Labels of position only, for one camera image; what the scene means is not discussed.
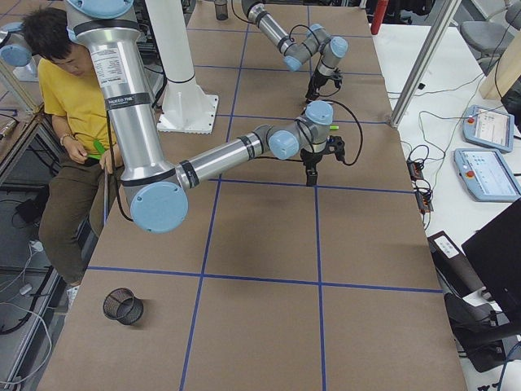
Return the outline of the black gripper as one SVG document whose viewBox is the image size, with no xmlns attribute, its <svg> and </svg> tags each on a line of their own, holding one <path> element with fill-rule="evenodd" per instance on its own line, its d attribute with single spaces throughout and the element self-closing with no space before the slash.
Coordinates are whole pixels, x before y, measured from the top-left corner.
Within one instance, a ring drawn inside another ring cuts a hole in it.
<svg viewBox="0 0 521 391">
<path fill-rule="evenodd" d="M 341 137 L 329 137 L 320 151 L 310 152 L 306 149 L 300 150 L 300 158 L 306 170 L 306 186 L 317 185 L 317 164 L 324 155 L 334 154 L 337 161 L 345 162 L 345 142 Z"/>
<path fill-rule="evenodd" d="M 319 98 L 319 90 L 328 82 L 333 81 L 336 89 L 340 89 L 343 82 L 343 75 L 339 69 L 335 69 L 332 74 L 324 75 L 318 70 L 315 70 L 310 81 L 309 88 L 306 92 L 305 99 L 306 103 L 311 103 Z"/>
</svg>

